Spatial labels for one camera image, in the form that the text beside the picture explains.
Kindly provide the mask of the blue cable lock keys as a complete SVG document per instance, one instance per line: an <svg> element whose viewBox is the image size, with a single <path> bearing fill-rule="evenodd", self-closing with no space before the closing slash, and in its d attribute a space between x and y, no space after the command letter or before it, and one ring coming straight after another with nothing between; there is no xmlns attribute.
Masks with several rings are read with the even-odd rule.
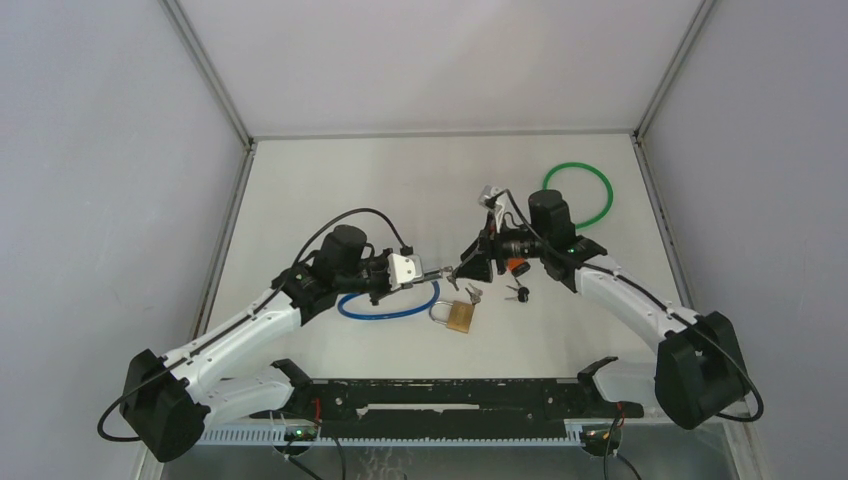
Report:
<svg viewBox="0 0 848 480"><path fill-rule="evenodd" d="M459 291L460 288L457 283L457 277L455 275L454 268L452 266L446 266L442 269L443 278L456 290Z"/></svg>

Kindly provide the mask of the orange black key fob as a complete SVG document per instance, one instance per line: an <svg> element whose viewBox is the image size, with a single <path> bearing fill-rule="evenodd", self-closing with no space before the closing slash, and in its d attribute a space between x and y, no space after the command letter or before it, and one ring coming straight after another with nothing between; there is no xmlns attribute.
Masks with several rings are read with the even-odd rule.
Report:
<svg viewBox="0 0 848 480"><path fill-rule="evenodd" d="M507 269L514 278L519 278L531 270L531 265L525 258L510 258L507 261Z"/></svg>

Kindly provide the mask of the large brass padlock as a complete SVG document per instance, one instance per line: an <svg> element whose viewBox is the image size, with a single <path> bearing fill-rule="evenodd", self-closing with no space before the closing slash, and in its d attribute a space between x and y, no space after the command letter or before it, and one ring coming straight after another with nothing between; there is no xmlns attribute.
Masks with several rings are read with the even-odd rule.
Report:
<svg viewBox="0 0 848 480"><path fill-rule="evenodd" d="M436 301L429 309L429 318L449 330L468 334L471 329L475 305L462 301Z"/></svg>

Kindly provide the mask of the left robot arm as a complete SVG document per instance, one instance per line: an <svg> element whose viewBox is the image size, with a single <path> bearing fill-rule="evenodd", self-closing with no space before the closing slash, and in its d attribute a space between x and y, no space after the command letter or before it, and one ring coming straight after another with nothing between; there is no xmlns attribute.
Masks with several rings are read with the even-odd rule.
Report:
<svg viewBox="0 0 848 480"><path fill-rule="evenodd" d="M339 225L320 247L282 271L259 298L223 324L189 343L156 355L146 349L129 362L120 415L153 456L173 461L210 427L260 411L290 417L311 407L311 388L269 364L243 377L230 373L272 341L333 308L341 294L380 297L414 277L410 248L365 256L366 234Z"/></svg>

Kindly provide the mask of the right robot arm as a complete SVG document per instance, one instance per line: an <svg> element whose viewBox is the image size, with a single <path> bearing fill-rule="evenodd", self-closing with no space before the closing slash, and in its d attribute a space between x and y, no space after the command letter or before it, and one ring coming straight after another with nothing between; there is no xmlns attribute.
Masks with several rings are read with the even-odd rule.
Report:
<svg viewBox="0 0 848 480"><path fill-rule="evenodd" d="M762 417L764 400L725 315L698 313L651 293L603 246L577 234L556 190L531 194L527 214L504 188L485 187L478 202L486 220L453 277L490 283L507 272L509 261L536 259L553 281L604 308L651 349L650 361L594 363L577 391L584 412L602 416L617 402L638 404L660 409L686 430L711 418L743 423Z"/></svg>

